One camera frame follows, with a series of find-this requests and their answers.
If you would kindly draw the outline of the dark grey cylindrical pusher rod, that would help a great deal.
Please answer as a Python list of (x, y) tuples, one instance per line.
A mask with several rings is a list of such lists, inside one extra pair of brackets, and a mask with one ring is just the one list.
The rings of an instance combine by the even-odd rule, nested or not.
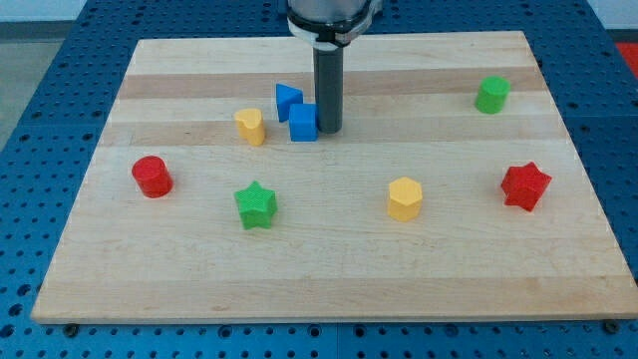
[(343, 121), (343, 49), (313, 51), (317, 127), (323, 134), (336, 134)]

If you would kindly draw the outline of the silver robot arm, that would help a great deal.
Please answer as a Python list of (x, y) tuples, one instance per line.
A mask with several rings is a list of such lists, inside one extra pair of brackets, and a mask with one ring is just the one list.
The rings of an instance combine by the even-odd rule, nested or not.
[(317, 126), (336, 134), (343, 124), (344, 49), (372, 25), (382, 0), (288, 0), (290, 32), (313, 49)]

